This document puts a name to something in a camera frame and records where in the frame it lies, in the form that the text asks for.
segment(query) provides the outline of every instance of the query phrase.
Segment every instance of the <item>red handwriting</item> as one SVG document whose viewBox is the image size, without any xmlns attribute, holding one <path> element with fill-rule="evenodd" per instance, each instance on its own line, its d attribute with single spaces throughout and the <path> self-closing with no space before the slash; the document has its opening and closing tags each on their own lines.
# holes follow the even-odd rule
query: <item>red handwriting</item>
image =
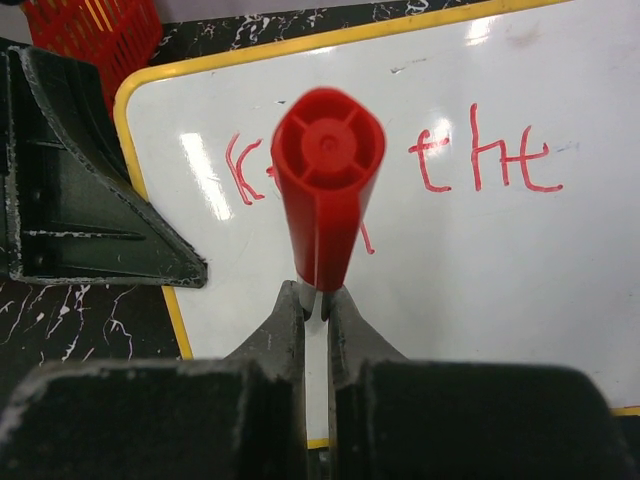
<svg viewBox="0 0 640 480">
<path fill-rule="evenodd" d="M 529 160 L 535 160 L 536 158 L 542 158 L 549 155 L 549 147 L 546 143 L 542 144 L 542 152 L 534 153 L 531 155 L 527 155 L 527 142 L 529 140 L 529 132 L 531 131 L 531 125 L 524 129 L 522 132 L 522 140 L 520 141 L 520 155 L 517 157 L 509 157 L 507 156 L 507 144 L 504 140 L 497 140 L 488 145 L 483 145 L 482 147 L 478 146 L 479 144 L 479 134 L 478 134 L 478 104 L 474 103 L 471 105 L 470 112 L 470 120 L 471 120 L 471 165 L 473 166 L 473 177 L 476 183 L 476 191 L 480 191 L 482 189 L 482 177 L 480 176 L 480 165 L 479 165 L 479 154 L 491 150 L 492 148 L 500 149 L 500 164 L 502 167 L 502 182 L 505 187 L 509 185 L 509 163 L 518 162 L 520 163 L 520 169 L 522 171 L 522 178 L 524 179 L 525 186 L 534 192 L 557 192 L 562 190 L 563 185 L 555 185 L 553 187 L 543 187 L 540 185 L 534 185 L 531 181 L 531 177 L 529 176 L 529 167 L 527 166 L 527 162 Z"/>
<path fill-rule="evenodd" d="M 259 138 L 254 143 L 250 143 L 247 147 L 242 151 L 240 156 L 238 157 L 238 161 L 233 163 L 233 159 L 231 158 L 231 154 L 233 153 L 233 147 L 240 136 L 239 133 L 235 133 L 231 140 L 229 141 L 229 145 L 227 145 L 227 151 L 225 153 L 225 159 L 227 160 L 227 165 L 229 166 L 229 170 L 231 170 L 231 175 L 233 175 L 233 180 L 236 182 L 236 187 L 238 187 L 238 192 L 240 192 L 240 197 L 242 197 L 242 201 L 245 205 L 253 205 L 253 202 L 249 200 L 247 196 L 247 192 L 249 195 L 253 197 L 254 200 L 262 200 L 264 195 L 261 193 L 256 193 L 256 191 L 247 183 L 244 179 L 244 173 L 242 172 L 242 164 L 244 163 L 245 158 L 251 150 L 258 148 L 262 143 L 262 139 Z"/>
<path fill-rule="evenodd" d="M 418 154 L 418 159 L 420 160 L 420 172 L 422 172 L 422 180 L 424 180 L 425 188 L 430 192 L 435 192 L 435 193 L 448 192 L 449 190 L 451 190 L 451 187 L 449 186 L 436 187 L 431 183 L 431 180 L 429 180 L 429 172 L 427 171 L 427 159 L 425 154 L 426 154 L 426 151 L 429 150 L 430 148 L 444 147 L 445 145 L 448 145 L 449 137 L 446 137 L 442 140 L 436 140 L 435 142 L 425 143 L 425 141 L 427 140 L 427 138 L 429 138 L 429 136 L 431 136 L 431 133 L 429 132 L 429 130 L 423 130 L 422 132 L 420 132 L 420 135 L 418 135 L 418 141 L 416 142 L 416 144 L 409 147 L 409 153 Z"/>
<path fill-rule="evenodd" d="M 273 180 L 276 182 L 276 187 L 278 187 L 278 190 L 280 190 L 280 192 L 282 192 L 282 189 L 280 188 L 280 181 L 278 180 L 278 177 L 275 174 L 275 169 L 273 168 L 273 165 L 270 165 L 267 168 L 267 176 L 273 178 Z M 367 231 L 367 227 L 364 224 L 364 222 L 362 222 L 360 224 L 360 234 L 362 235 L 362 239 L 364 240 L 364 248 L 367 251 L 367 253 L 369 255 L 373 255 L 374 253 L 376 253 L 375 249 L 371 246 L 371 239 L 369 238 L 369 232 Z"/>
</svg>

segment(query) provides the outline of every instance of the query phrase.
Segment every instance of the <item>black marble surface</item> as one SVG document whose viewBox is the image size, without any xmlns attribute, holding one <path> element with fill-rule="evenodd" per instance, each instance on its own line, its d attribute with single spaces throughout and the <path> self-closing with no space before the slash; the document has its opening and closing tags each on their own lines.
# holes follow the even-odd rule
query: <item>black marble surface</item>
<svg viewBox="0 0 640 480">
<path fill-rule="evenodd" d="M 408 0 L 170 24 L 151 63 L 477 1 Z M 0 409 L 17 382 L 47 360 L 179 357 L 160 288 L 0 285 Z"/>
</svg>

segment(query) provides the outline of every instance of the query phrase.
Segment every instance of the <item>red marker cap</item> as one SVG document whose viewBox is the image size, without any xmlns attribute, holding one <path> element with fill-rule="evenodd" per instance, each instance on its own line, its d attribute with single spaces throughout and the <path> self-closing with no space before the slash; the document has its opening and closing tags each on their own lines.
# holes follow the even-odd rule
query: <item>red marker cap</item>
<svg viewBox="0 0 640 480">
<path fill-rule="evenodd" d="M 332 88 L 303 95 L 273 136 L 298 275 L 323 292 L 342 287 L 384 155 L 378 120 Z"/>
</svg>

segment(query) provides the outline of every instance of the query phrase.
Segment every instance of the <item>whiteboard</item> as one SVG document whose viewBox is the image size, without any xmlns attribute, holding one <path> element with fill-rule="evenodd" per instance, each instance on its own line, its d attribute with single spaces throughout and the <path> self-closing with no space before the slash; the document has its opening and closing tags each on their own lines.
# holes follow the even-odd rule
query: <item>whiteboard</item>
<svg viewBox="0 0 640 480">
<path fill-rule="evenodd" d="M 229 354 L 295 278 L 270 139 L 326 85 L 387 135 L 370 248 L 361 235 L 345 281 L 364 318 L 410 358 L 572 366 L 612 407 L 640 404 L 640 4 L 602 12 L 581 0 L 130 79 L 116 106 L 130 168 L 209 264 L 205 288 L 175 290 L 193 356 Z M 309 438 L 327 436 L 325 336 L 308 328 Z"/>
</svg>

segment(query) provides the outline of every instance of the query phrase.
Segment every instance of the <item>yellow whiteboard frame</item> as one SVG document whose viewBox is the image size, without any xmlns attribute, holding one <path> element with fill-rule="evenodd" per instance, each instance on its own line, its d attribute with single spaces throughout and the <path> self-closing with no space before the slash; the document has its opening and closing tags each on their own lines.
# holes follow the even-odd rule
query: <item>yellow whiteboard frame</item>
<svg viewBox="0 0 640 480">
<path fill-rule="evenodd" d="M 556 3 L 563 3 L 565 1 L 569 0 L 487 0 L 473 5 L 464 5 L 411 17 L 403 17 L 395 20 L 362 25 L 359 27 L 334 30 L 327 33 L 309 35 L 306 37 L 274 42 L 266 45 L 259 45 L 139 70 L 129 76 L 120 86 L 116 94 L 113 109 L 113 118 L 120 138 L 120 144 L 124 152 L 129 175 L 131 176 L 131 183 L 138 194 L 148 201 L 149 197 L 147 189 L 144 184 L 142 170 L 140 169 L 140 164 L 133 145 L 133 139 L 131 138 L 131 132 L 129 131 L 126 116 L 127 105 L 131 95 L 138 88 L 147 83 L 254 62 L 257 60 L 291 55 L 316 48 L 332 47 L 377 37 L 384 37 L 387 35 L 412 32 L 415 30 L 449 25 L 452 23 L 464 22 L 492 15 L 500 15 L 553 5 Z M 178 346 L 180 348 L 180 354 L 183 359 L 192 359 L 193 352 L 191 350 L 191 345 L 189 344 L 175 289 L 173 287 L 162 287 L 162 290 Z M 640 415 L 640 407 L 617 408 L 612 411 L 615 415 Z M 320 448 L 326 447 L 327 445 L 327 439 L 309 441 L 309 448 Z"/>
</svg>

